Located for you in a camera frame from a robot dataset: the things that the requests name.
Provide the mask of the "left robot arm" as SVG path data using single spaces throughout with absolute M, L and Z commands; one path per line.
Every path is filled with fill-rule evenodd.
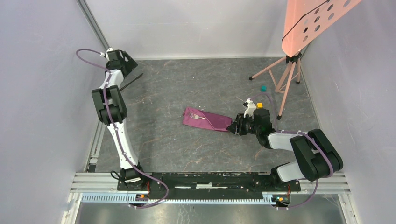
M 143 189 L 147 178 L 139 159 L 133 151 L 127 132 L 127 107 L 121 95 L 120 84 L 136 67 L 137 63 L 128 53 L 109 48 L 101 54 L 107 59 L 105 80 L 92 90 L 92 98 L 99 120 L 107 126 L 120 160 L 118 181 L 122 187 Z

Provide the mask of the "purple cloth napkin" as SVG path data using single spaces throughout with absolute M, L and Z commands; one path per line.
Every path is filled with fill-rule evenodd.
M 200 111 L 191 107 L 186 107 L 183 116 L 183 125 L 214 130 L 218 132 L 227 132 L 226 128 L 229 127 L 233 122 L 231 117 Z

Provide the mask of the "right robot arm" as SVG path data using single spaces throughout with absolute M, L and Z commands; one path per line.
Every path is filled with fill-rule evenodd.
M 270 185 L 284 189 L 289 181 L 316 181 L 330 177 L 343 168 L 343 160 L 321 129 L 308 132 L 276 130 L 267 109 L 256 109 L 252 115 L 238 114 L 227 131 L 236 135 L 253 134 L 261 146 L 293 152 L 296 160 L 270 171 Z

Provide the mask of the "silver fork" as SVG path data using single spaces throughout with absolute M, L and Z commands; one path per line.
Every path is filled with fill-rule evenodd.
M 197 128 L 203 128 L 203 129 L 208 129 L 208 130 L 213 130 L 213 126 L 211 123 L 208 121 L 208 119 L 204 116 L 200 116 L 198 114 L 194 113 L 188 113 L 188 120 L 187 120 L 187 125 L 192 126 L 192 127 L 197 127 Z

